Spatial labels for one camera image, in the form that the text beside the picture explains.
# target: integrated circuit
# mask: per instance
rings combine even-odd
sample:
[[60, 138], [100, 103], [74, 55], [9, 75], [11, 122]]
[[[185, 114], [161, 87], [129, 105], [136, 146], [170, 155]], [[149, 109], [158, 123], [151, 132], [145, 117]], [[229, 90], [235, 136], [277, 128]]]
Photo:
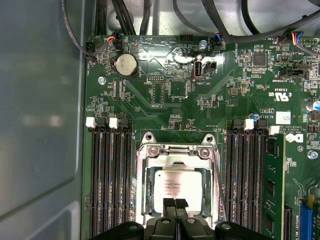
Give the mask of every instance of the integrated circuit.
[[265, 53], [254, 53], [253, 54], [253, 66], [266, 67], [267, 66], [267, 55]]

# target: metal socket frame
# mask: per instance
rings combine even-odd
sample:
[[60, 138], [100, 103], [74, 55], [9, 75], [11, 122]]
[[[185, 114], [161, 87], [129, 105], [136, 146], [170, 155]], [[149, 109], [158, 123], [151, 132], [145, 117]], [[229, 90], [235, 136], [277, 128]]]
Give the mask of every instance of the metal socket frame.
[[219, 222], [219, 184], [217, 172], [214, 171], [214, 161], [220, 166], [220, 154], [215, 137], [206, 134], [200, 144], [194, 143], [158, 143], [152, 132], [146, 132], [137, 150], [137, 186], [136, 186], [136, 222], [146, 225], [153, 216], [146, 210], [147, 201], [147, 170], [151, 168], [179, 169], [194, 171], [195, 169], [209, 170], [211, 212], [205, 220], [210, 227]]

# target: capacitor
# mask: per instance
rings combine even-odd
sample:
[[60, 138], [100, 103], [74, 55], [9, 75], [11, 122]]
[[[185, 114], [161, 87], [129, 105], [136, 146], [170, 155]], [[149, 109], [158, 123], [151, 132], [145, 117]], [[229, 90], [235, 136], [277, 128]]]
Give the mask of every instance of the capacitor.
[[136, 57], [129, 53], [121, 54], [112, 63], [115, 67], [116, 72], [123, 78], [132, 78], [139, 70], [138, 60]]
[[259, 114], [250, 113], [249, 119], [253, 119], [253, 121], [256, 122], [260, 119], [260, 116], [259, 116]]
[[319, 111], [320, 110], [320, 101], [310, 101], [307, 103], [305, 108], [310, 112], [311, 111]]

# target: chip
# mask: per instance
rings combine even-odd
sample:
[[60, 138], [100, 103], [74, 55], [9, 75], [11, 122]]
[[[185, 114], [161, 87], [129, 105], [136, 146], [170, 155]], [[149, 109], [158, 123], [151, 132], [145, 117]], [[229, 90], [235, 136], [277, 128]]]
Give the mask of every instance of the chip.
[[268, 181], [266, 182], [266, 191], [271, 196], [275, 195], [275, 183], [273, 181], [271, 181], [270, 179], [268, 179]]
[[238, 96], [238, 93], [239, 93], [239, 91], [238, 91], [237, 87], [231, 87], [230, 88], [230, 95], [231, 96]]
[[253, 65], [257, 67], [265, 67], [267, 65], [267, 55], [265, 53], [254, 53]]
[[232, 105], [238, 104], [238, 99], [237, 98], [229, 99], [229, 104], [232, 104]]
[[265, 219], [265, 227], [269, 233], [274, 233], [274, 221], [268, 216]]

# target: gray metal surface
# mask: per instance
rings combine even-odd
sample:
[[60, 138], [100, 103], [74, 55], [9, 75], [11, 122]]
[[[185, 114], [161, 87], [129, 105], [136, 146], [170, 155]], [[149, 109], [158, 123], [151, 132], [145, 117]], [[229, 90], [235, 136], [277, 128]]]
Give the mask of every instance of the gray metal surface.
[[[84, 2], [67, 0], [79, 39]], [[0, 239], [79, 239], [83, 60], [59, 0], [5, 1], [0, 20]]]
[[[134, 16], [134, 28], [138, 33], [143, 17], [144, 0], [124, 0], [124, 2]], [[196, 34], [176, 17], [172, 0], [151, 0], [151, 2], [148, 35]], [[230, 34], [250, 34], [241, 15], [240, 0], [214, 0], [214, 2]], [[201, 0], [177, 0], [177, 4], [191, 23], [206, 31], [217, 31], [207, 16]], [[308, 0], [248, 0], [248, 8], [252, 21], [260, 32], [283, 27], [319, 9]], [[107, 18], [109, 28], [120, 29], [116, 15], [113, 14], [111, 0], [108, 0], [108, 13], [112, 14], [112, 17]], [[320, 19], [307, 24], [301, 30], [305, 36], [319, 36]]]

